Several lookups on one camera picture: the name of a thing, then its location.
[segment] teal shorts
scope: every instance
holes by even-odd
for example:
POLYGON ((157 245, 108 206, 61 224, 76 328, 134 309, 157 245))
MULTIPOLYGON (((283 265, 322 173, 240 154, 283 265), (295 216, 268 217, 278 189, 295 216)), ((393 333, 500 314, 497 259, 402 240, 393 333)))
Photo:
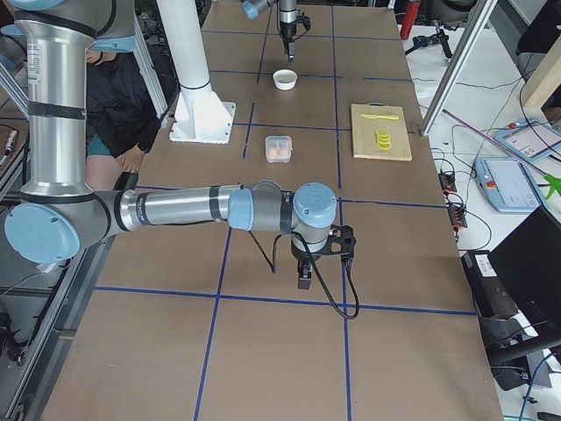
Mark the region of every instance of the teal shorts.
POLYGON ((88 156, 91 155, 102 155, 102 156, 113 156, 107 146, 102 142, 102 138, 94 135, 92 140, 88 145, 88 156))

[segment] person's hand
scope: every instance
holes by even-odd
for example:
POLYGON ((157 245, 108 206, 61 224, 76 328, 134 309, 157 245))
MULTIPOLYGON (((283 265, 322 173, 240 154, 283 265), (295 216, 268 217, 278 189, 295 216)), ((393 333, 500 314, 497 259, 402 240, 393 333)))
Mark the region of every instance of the person's hand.
POLYGON ((111 51, 88 50, 86 52, 86 62, 89 64, 95 64, 96 66, 99 66, 104 61, 115 60, 115 57, 117 57, 117 53, 113 53, 111 51))
POLYGON ((138 149, 138 146, 135 146, 122 155, 119 155, 117 157, 117 162, 126 173, 137 173, 140 170, 140 166, 142 166, 143 159, 144 152, 138 149))

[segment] red bottle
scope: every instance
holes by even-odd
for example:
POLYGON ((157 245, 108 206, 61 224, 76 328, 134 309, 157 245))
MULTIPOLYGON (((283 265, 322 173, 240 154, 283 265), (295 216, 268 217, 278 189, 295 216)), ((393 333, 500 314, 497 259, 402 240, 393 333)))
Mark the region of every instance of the red bottle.
POLYGON ((409 0, 407 5, 407 10, 405 11, 405 18, 403 19, 403 24, 401 25, 400 36, 401 39, 408 39, 411 33, 411 27, 417 19, 417 13, 419 12, 419 6, 421 2, 419 0, 409 0))

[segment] person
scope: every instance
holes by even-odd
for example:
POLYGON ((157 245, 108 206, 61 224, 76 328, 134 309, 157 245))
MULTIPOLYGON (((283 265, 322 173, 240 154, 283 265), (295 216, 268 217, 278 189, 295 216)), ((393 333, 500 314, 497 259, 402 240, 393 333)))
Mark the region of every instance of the person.
MULTIPOLYGON (((149 47, 166 99, 173 95, 171 63, 149 47)), ((133 53, 89 50, 86 57, 86 181, 111 190, 120 175, 137 173, 160 128, 133 53)))

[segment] computer monitor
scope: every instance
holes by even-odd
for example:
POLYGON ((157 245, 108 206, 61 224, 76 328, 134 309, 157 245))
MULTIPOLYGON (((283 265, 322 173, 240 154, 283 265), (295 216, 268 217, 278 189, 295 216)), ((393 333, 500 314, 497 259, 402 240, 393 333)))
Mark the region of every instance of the computer monitor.
MULTIPOLYGON (((545 207, 537 208, 489 254, 489 260, 538 333, 526 346, 513 346, 513 351, 528 354, 549 348, 559 351, 561 362, 561 223, 545 207)), ((502 350, 505 360, 515 354, 502 350)))

